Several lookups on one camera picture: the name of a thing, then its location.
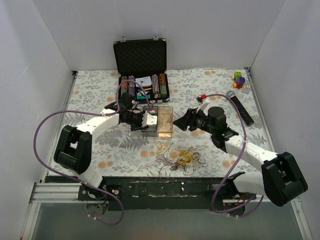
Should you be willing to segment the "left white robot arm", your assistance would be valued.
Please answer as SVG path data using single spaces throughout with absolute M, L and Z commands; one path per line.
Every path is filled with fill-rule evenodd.
M 151 105 L 148 110 L 134 111 L 134 97 L 124 93 L 119 101 L 112 102 L 88 121 L 76 126 L 62 128 L 54 162 L 71 171 L 80 181 L 90 186 L 89 194 L 95 200 L 106 196 L 103 177 L 91 166 L 93 141 L 108 129 L 125 123 L 132 130 L 142 130 L 157 124 L 156 111 Z

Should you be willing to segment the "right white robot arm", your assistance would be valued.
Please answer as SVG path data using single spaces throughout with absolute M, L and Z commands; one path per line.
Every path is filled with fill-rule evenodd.
M 268 197 L 273 204 L 282 207 L 308 190 L 308 184 L 294 158 L 289 152 L 276 153 L 246 142 L 227 125 L 227 117 L 221 107 L 210 107 L 208 113 L 189 108 L 173 125 L 182 131 L 200 129 L 211 135 L 211 141 L 225 153 L 239 157 L 255 167 L 259 176 L 229 177 L 227 195 L 237 199 L 243 193 Z

